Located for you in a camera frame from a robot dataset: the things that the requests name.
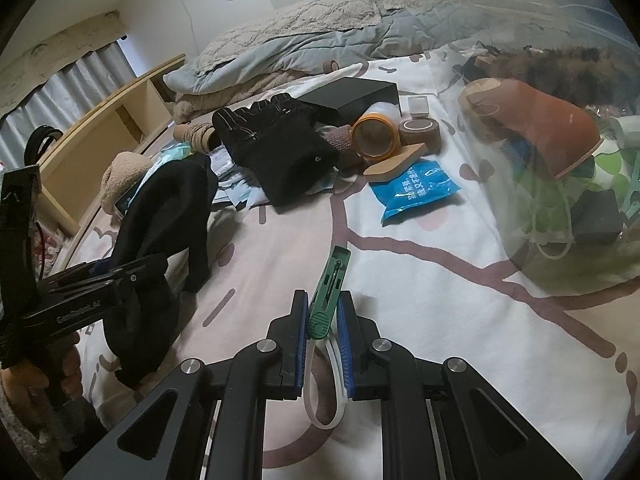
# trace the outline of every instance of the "clay pot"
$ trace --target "clay pot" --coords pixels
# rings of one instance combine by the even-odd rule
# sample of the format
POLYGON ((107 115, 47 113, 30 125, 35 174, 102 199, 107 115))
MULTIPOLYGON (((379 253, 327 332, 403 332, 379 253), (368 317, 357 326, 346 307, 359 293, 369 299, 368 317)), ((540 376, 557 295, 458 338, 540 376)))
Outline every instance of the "clay pot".
POLYGON ((602 142, 587 112, 515 79, 478 80, 465 92, 478 118, 497 121, 524 137, 554 178, 581 164, 602 142))

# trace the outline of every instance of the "screw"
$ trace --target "screw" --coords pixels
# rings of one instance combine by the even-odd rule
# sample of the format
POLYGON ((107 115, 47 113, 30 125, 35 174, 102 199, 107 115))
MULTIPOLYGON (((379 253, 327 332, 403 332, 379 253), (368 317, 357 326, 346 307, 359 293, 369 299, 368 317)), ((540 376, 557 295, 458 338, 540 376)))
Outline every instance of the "screw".
POLYGON ((389 341, 389 339, 380 338, 371 343, 371 346, 373 346, 373 349, 378 352, 386 352, 391 348, 391 341, 389 341))
POLYGON ((200 370, 200 361, 197 359, 185 359, 180 364, 180 370, 182 370, 186 374, 193 374, 200 370))
POLYGON ((273 352, 277 345, 273 339, 262 339, 255 346, 260 352, 273 352))
POLYGON ((456 373, 464 372, 466 370, 466 362, 459 357, 452 357, 447 361, 447 368, 456 373))

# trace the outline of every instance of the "gray curtain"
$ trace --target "gray curtain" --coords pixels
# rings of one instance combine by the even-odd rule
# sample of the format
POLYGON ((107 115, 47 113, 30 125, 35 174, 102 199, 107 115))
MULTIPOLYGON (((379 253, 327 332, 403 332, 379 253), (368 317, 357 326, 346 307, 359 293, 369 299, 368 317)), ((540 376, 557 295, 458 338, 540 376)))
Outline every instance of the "gray curtain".
POLYGON ((20 168, 27 139, 38 126, 48 124, 64 132, 135 76, 117 43, 65 66, 0 119, 0 162, 6 170, 20 168))

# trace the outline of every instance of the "white bed sheet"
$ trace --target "white bed sheet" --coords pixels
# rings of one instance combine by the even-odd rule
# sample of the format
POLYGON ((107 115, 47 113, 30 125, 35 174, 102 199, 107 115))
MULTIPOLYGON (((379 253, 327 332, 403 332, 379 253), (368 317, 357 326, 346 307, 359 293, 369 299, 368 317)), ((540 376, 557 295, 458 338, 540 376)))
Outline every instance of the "white bed sheet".
MULTIPOLYGON (((640 283, 623 285, 617 299, 620 288, 585 302, 583 310, 568 310, 561 298, 541 296, 516 271, 480 185, 465 172, 467 178, 461 176, 465 125, 452 103, 462 82, 443 92, 453 77, 450 62, 460 55, 453 47, 363 62, 257 97, 284 90, 299 96, 342 76, 395 82, 403 111, 409 94, 430 94, 443 140, 435 158, 462 189, 387 226, 380 225, 383 206, 362 178, 306 197, 284 214, 270 206, 212 214, 212 278, 195 297, 182 295, 183 305, 194 308, 193 317, 139 392, 114 378, 117 363, 101 323, 81 332, 85 395, 107 425, 183 359, 224 360, 263 338, 270 320, 289 311, 296 288, 314 290, 332 244, 346 243, 351 261, 343 289, 384 337, 430 361, 465 358, 585 480, 606 476, 640 422, 635 410, 640 283)), ((102 257, 100 244, 114 237, 94 238, 82 246, 82 259, 91 259, 92 243, 99 246, 95 257, 102 257)), ((316 362, 322 411, 330 402, 332 379, 322 361, 316 362)), ((342 423, 322 432, 310 427, 301 400, 269 402, 264 449, 266 480, 381 479, 379 404, 350 402, 342 423)))

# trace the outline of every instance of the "wooden shelf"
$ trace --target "wooden shelf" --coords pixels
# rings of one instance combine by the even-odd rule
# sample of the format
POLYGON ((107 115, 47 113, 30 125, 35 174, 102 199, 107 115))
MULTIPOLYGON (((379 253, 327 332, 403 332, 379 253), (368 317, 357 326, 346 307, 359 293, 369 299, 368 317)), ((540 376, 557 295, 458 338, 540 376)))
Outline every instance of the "wooden shelf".
POLYGON ((74 236, 93 217, 102 174, 120 152, 135 152, 154 139, 172 117, 152 83, 184 64, 174 57, 129 82, 71 126, 40 159, 38 208, 74 236))

